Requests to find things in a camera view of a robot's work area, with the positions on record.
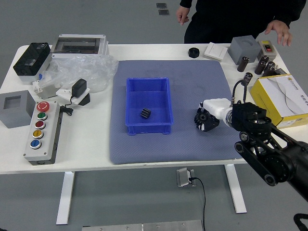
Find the blue mat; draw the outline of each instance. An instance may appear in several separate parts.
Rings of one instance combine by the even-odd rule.
[[[129,136],[125,126],[126,79],[167,77],[174,124],[171,134]],[[194,117],[205,99],[231,98],[217,61],[120,61],[114,77],[110,124],[110,159],[114,164],[241,158],[234,144],[239,132],[222,121],[209,132],[196,128]]]

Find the black cable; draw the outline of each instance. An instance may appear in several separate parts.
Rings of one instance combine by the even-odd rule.
[[[205,223],[204,223],[204,220],[205,220],[205,203],[206,203],[206,197],[205,197],[205,190],[204,190],[204,185],[202,183],[202,181],[197,178],[197,177],[191,177],[189,178],[189,181],[192,181],[192,180],[199,180],[202,184],[202,188],[203,188],[203,194],[204,194],[204,206],[203,206],[203,230],[205,231]]]
[[[243,79],[237,81],[236,84],[234,85],[233,91],[232,91],[232,98],[233,99],[235,98],[235,89],[236,89],[237,85],[239,85],[240,83],[242,83],[243,86],[244,86],[243,102],[245,103],[246,102],[246,95],[247,95],[247,83]]]
[[[74,109],[73,109],[73,108],[70,108],[70,107],[66,107],[66,106],[72,104],[72,98],[73,98],[73,96],[71,96],[71,99],[70,99],[70,103],[69,103],[69,104],[65,104],[64,106],[61,106],[61,107],[60,107],[60,112],[65,112],[65,113],[67,113],[69,116],[72,115]]]
[[[308,215],[303,213],[298,213],[295,214],[293,217],[293,220],[300,231],[308,231],[307,227],[300,221],[300,219],[308,219]]]

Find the white table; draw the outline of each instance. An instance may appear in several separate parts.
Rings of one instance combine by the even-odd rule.
[[[0,93],[19,90],[29,90],[35,101],[41,99],[33,92],[32,86],[21,82],[13,65],[24,53],[28,46],[18,49],[8,74],[0,89]],[[109,53],[117,60],[191,60],[188,49],[197,47],[200,56],[196,60],[207,60],[202,54],[207,44],[142,44],[142,45],[109,45]],[[275,63],[288,72],[280,55],[274,60]],[[225,73],[229,87],[232,90],[234,84],[244,77],[245,72],[254,73],[257,62],[248,64],[245,72],[237,71],[237,66],[227,53],[220,62]],[[257,76],[254,75],[248,89],[253,85]],[[88,170],[109,170],[148,167],[186,167],[204,165],[225,165],[236,212],[246,212],[244,200],[236,177],[234,164],[246,163],[243,159],[230,159],[219,161],[182,161],[182,162],[158,162],[114,165],[109,159],[109,129],[112,99],[112,83],[103,92],[91,94],[91,102],[86,106],[73,106],[73,116],[64,114],[60,138],[58,143],[56,162],[53,165],[32,166],[23,158],[29,126],[18,128],[6,128],[0,122],[0,174],[15,173],[41,173],[41,172],[65,172],[62,198],[59,206],[57,224],[67,223],[69,203],[73,188],[74,172]],[[236,99],[243,98],[243,88],[238,88]],[[54,97],[60,105],[67,103],[65,100]],[[250,94],[247,101],[253,102]],[[285,128],[287,133],[296,140],[308,142],[308,126]]]

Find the black charger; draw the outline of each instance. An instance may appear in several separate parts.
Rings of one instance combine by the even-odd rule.
[[[72,86],[72,97],[79,98],[85,92],[86,89],[87,89],[87,82],[81,78]]]

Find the blue plastic bin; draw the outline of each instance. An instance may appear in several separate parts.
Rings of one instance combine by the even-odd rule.
[[[151,110],[150,117],[140,114]],[[168,78],[128,78],[126,81],[125,125],[128,135],[138,133],[171,133],[173,114]]]

